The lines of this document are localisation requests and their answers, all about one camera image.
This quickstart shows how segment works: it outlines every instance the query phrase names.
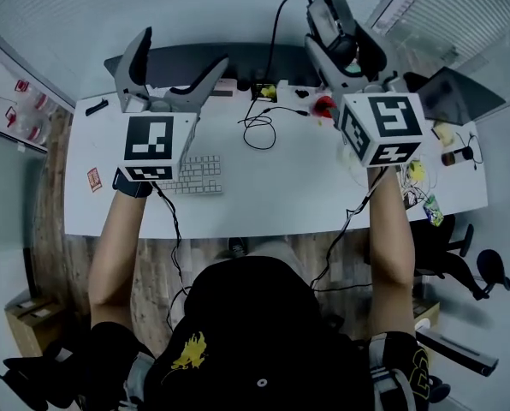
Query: black wristband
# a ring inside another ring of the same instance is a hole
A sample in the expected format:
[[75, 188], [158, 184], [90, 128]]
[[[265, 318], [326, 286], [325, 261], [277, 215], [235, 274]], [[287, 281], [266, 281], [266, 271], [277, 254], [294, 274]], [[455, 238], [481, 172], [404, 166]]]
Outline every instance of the black wristband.
[[149, 182], [131, 182], [119, 169], [116, 170], [112, 188], [134, 198], [146, 198], [152, 192], [152, 185]]

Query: computer monitor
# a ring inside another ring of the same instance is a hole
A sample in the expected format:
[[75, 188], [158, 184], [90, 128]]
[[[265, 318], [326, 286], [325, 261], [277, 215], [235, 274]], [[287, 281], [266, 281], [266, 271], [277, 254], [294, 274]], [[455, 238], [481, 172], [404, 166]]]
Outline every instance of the computer monitor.
[[427, 119], [464, 125], [506, 101], [476, 81], [444, 67], [417, 90]]

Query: table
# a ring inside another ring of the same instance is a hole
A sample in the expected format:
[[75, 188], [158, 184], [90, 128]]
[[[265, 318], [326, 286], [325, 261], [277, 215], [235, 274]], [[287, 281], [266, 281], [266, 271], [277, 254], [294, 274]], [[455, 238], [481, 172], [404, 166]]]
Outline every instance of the table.
[[[101, 97], [76, 105], [68, 145], [65, 177], [65, 233], [99, 236], [114, 196], [111, 183], [117, 161], [105, 147], [109, 125], [120, 113], [115, 93], [105, 95], [109, 106], [86, 117], [86, 108]], [[278, 105], [306, 109], [310, 99], [298, 99], [294, 87], [280, 84]], [[249, 147], [242, 139], [243, 119], [250, 103], [248, 92], [232, 98], [209, 98], [201, 112], [189, 155], [219, 155], [224, 193], [210, 196], [174, 196], [181, 235], [185, 239], [291, 235], [338, 230], [346, 209], [354, 209], [367, 191], [365, 170], [344, 147], [340, 133], [329, 119], [300, 116], [287, 110], [271, 111], [276, 144], [268, 151]], [[276, 106], [257, 102], [252, 114]], [[453, 127], [467, 141], [476, 124]], [[270, 127], [255, 128], [248, 139], [268, 142]], [[461, 147], [460, 140], [447, 152]], [[474, 210], [487, 205], [483, 164], [473, 169], [464, 162], [449, 167], [441, 163], [443, 148], [431, 133], [419, 153], [428, 172], [427, 189], [436, 196], [444, 214]], [[87, 172], [97, 168], [103, 187], [92, 192]], [[369, 226], [369, 207], [353, 218], [350, 229]], [[425, 218], [421, 204], [407, 211], [410, 220]], [[146, 205], [141, 238], [175, 239], [168, 207], [152, 194]]]

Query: keyboard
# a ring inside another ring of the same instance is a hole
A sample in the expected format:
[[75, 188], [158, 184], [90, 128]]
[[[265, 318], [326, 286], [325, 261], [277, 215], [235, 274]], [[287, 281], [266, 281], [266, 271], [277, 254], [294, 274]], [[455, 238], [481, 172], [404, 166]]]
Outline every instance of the keyboard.
[[222, 194], [221, 158], [218, 155], [188, 157], [181, 166], [178, 182], [159, 180], [156, 184], [165, 194]]

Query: white cube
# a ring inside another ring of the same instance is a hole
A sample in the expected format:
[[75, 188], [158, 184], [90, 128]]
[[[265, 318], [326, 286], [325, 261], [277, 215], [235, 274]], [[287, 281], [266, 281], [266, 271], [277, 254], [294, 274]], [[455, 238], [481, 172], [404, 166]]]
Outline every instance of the white cube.
[[337, 127], [364, 167], [409, 163], [424, 140], [416, 93], [354, 93], [342, 97]]
[[178, 181], [193, 141], [195, 113], [123, 113], [124, 152], [118, 167], [131, 182]]

